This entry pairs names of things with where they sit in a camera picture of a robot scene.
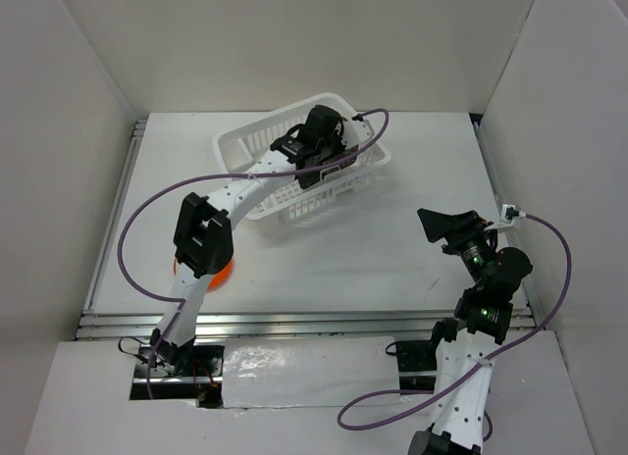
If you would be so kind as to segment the orange round plate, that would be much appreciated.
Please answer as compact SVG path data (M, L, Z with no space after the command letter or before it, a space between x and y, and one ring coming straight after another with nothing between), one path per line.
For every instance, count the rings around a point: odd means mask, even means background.
M223 286L229 280L233 272L234 265L235 261L230 260L230 262L220 272L212 276L206 287L205 293L211 293Z

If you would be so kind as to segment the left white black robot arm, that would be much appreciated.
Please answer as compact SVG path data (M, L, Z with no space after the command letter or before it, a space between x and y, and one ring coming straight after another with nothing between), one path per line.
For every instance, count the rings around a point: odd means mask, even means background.
M168 374L181 375L191 366L200 306L212 277L232 260L237 224L294 179L305 184L318 181L320 176L314 172L296 175L294 171L322 166L344 154L345 122L334 109L316 105L304 123L270 144L244 178L208 195L192 192L184 198L174 237L177 272L171 291L183 303L169 305L150 338L157 363Z

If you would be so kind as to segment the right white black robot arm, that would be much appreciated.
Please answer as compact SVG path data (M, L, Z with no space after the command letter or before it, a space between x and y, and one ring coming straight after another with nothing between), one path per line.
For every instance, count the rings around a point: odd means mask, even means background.
M438 322L427 345L437 367L434 404L426 430L415 432L410 454L480 454L485 408L494 364L488 356L504 344L511 300L533 271L528 256L514 247L497 247L497 230L472 210L448 215L417 211L429 242L457 256L473 279L462 292L452 318Z

